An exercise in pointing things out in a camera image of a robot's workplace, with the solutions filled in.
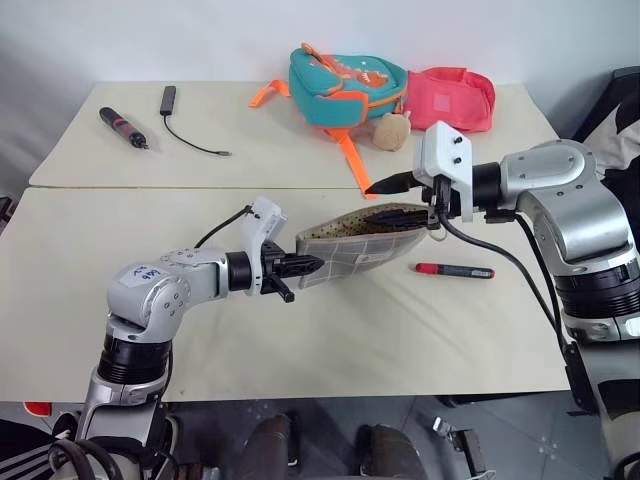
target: pink bag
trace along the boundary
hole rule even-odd
[[[491,81],[466,68],[436,67],[409,72],[404,111],[411,128],[425,130],[438,120],[468,132],[486,132],[496,93]]]

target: backpack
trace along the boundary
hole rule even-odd
[[[407,72],[391,62],[364,55],[322,55],[310,45],[291,53],[289,83],[274,80],[249,106],[258,107],[270,89],[293,97],[305,120],[323,129],[341,147],[365,198],[371,185],[349,131],[385,113],[401,113]]]

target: white table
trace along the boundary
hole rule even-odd
[[[160,100],[172,82],[100,83],[67,131],[31,177],[53,187],[353,188],[339,147],[307,125],[289,98],[274,96],[260,108],[247,105],[260,83],[174,83],[172,127],[188,140],[230,150],[221,158],[194,150],[162,125]],[[494,126],[469,135],[474,162],[500,161],[508,153],[556,138],[522,85],[496,87]],[[151,146],[137,150],[119,138],[98,110],[110,106],[139,128]],[[413,137],[399,152],[385,152],[356,135],[372,181],[411,169]]]
[[[0,236],[0,400],[80,401],[104,338],[106,287],[122,267],[191,246],[263,191],[29,189]],[[354,190],[273,190],[295,233],[370,205]],[[418,201],[418,193],[384,201]],[[239,248],[238,225],[216,236]],[[517,225],[464,225],[540,275]],[[419,261],[495,268],[493,280],[418,275]],[[465,394],[568,387],[554,333],[520,274],[449,238],[357,277],[190,311],[169,400]]]

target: red object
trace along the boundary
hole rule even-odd
[[[429,275],[437,275],[438,264],[437,263],[418,263],[416,264],[416,272],[427,273]]]
[[[50,417],[53,413],[51,402],[23,402],[23,405],[34,417]]]
[[[496,93],[491,80],[466,68],[435,67],[409,72],[404,110],[411,128],[425,130],[438,120],[467,132],[486,132]]]

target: red marker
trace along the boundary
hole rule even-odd
[[[490,268],[465,267],[462,265],[441,265],[439,263],[418,263],[416,272],[427,275],[449,275],[452,277],[484,278],[489,280],[496,276]]]

